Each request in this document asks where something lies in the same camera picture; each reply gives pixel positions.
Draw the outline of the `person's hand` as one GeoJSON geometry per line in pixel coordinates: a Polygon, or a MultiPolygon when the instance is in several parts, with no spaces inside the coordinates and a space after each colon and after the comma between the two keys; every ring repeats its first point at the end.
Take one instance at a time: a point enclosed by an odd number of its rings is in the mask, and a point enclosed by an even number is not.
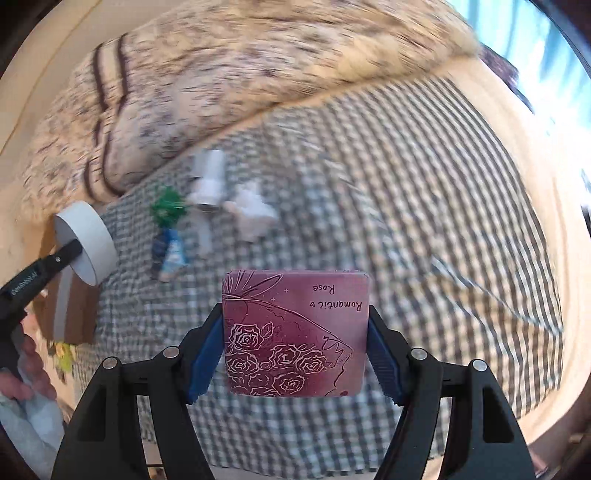
{"type": "Polygon", "coordinates": [[[50,401],[54,401],[57,393],[40,355],[36,351],[35,341],[28,335],[24,335],[21,345],[18,367],[22,379],[15,377],[10,371],[1,371],[1,394],[11,400],[31,400],[38,393],[50,401]]]}

